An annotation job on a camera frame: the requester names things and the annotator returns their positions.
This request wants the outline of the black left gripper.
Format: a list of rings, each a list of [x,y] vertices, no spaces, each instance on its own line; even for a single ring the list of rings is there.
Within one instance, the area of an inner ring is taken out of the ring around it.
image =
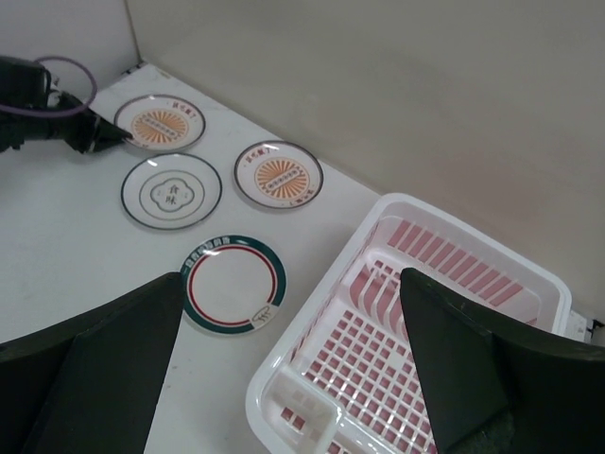
[[[131,133],[55,87],[41,61],[1,58],[1,150],[27,141],[61,140],[82,154],[122,146]]]

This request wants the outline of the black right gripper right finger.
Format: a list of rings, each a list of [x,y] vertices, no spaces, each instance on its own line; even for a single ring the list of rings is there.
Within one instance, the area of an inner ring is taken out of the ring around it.
[[[603,347],[516,321],[412,268],[400,299],[440,453],[603,452]]]

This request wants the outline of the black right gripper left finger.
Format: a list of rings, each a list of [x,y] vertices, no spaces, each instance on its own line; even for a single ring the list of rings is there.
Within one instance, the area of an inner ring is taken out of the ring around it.
[[[182,311],[182,278],[169,272],[2,343],[2,452],[143,452]]]

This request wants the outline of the white plate grey floral emblem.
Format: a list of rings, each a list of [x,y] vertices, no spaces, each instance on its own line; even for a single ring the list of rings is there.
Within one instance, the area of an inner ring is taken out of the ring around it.
[[[206,160],[190,154],[145,159],[124,179],[120,198],[134,221],[160,231],[176,231],[203,222],[218,207],[223,182]]]

